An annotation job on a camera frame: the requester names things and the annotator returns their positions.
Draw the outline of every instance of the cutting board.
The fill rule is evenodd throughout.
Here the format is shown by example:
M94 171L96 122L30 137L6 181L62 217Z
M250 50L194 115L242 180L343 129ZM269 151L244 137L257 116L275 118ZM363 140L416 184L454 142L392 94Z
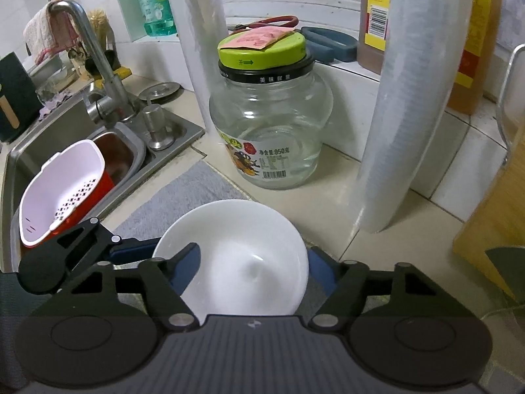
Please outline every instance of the cutting board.
M510 158L453 242L453 251L515 299L485 251L525 245L525 128L515 136Z

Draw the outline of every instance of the green lid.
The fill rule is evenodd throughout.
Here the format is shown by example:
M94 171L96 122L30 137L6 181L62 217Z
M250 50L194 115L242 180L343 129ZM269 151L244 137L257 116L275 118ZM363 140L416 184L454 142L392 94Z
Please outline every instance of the green lid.
M299 62L306 56L305 38L301 33L292 33L262 50L221 49L223 43L237 38L230 35L219 43L219 59L225 67L242 70L267 70L285 67Z

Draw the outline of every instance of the stainless steel sink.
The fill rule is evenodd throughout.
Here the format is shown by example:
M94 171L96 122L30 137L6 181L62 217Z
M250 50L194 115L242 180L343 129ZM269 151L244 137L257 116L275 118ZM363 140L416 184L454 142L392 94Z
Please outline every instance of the stainless steel sink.
M176 140L166 150L154 152L145 145L149 133L142 113L125 124L116 123L112 128L95 125L88 117L86 103L98 97L88 89L77 93L31 128L9 153L2 191L0 269L3 272L16 271L23 252L17 214L22 195L41 166L55 153L86 138L93 139L99 146L115 188L86 218L103 218L156 170L204 134L201 127L165 111L166 122Z

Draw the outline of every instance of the countertop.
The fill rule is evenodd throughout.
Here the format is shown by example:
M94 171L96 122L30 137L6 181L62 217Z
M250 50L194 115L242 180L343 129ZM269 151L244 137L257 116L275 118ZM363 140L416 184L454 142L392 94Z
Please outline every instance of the countertop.
M158 82L131 76L123 83L128 91L139 94ZM163 106L204 127L192 92L185 90L177 99ZM11 146L5 145L0 153L2 172L10 149ZM359 162L328 146L322 149L319 166L305 185L277 191L258 188L244 180L224 146L204 135L127 197L103 220L104 226L114 230L160 188L200 160L217 169L253 200L282 213L306 241L318 245L335 259L360 260L372 270L387 271L391 271L397 262L410 262L478 317L508 307L504 294L495 285L452 253L452 240L462 222L413 191L409 191L389 228L378 234L359 231L351 238L346 203ZM525 377L525 352L520 346L523 334L517 329L514 319L498 314L485 322L493 333L493 359L515 375Z

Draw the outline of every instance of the silver screw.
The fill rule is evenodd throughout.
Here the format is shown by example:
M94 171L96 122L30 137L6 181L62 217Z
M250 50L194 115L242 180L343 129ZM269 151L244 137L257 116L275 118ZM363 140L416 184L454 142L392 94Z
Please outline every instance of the silver screw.
M330 328L336 326L339 319L331 314L317 314L312 321L317 327Z
M190 314L186 313L178 313L173 314L168 321L172 326L175 327L187 327L195 321L195 318L191 316Z

